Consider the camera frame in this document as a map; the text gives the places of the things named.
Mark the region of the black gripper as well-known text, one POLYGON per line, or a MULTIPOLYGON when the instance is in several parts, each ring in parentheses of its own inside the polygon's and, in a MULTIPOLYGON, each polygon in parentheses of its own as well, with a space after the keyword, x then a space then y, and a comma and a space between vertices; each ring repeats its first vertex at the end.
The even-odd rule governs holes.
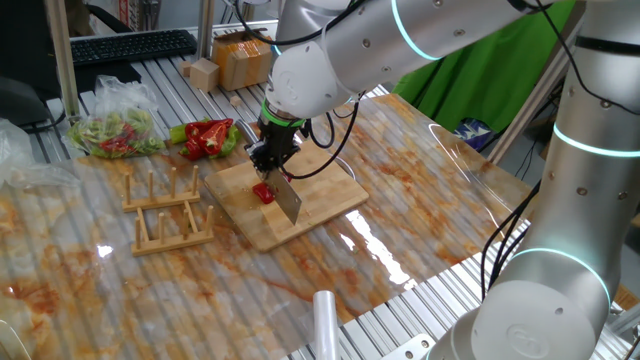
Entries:
POLYGON ((255 170, 266 172, 266 160, 270 161, 271 170, 281 167, 300 150, 294 140, 298 128, 296 126, 281 126, 273 122, 259 122, 260 140, 244 146, 255 170))

